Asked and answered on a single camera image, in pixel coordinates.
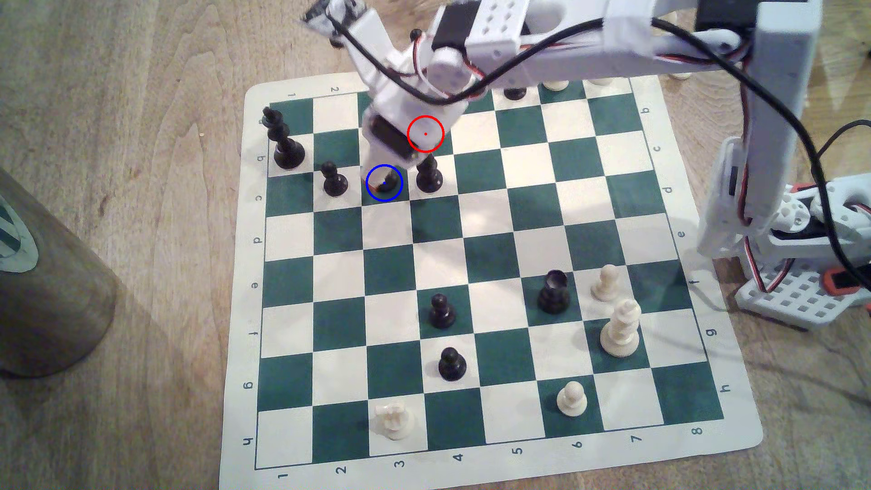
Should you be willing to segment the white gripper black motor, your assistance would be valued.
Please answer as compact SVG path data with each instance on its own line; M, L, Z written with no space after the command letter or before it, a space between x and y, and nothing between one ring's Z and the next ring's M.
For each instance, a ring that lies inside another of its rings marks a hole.
M380 93L367 107L362 134L367 151L362 165L410 168L443 146L453 125L469 106L466 100L432 106L403 91ZM388 176L378 184L373 178L373 192L388 191Z

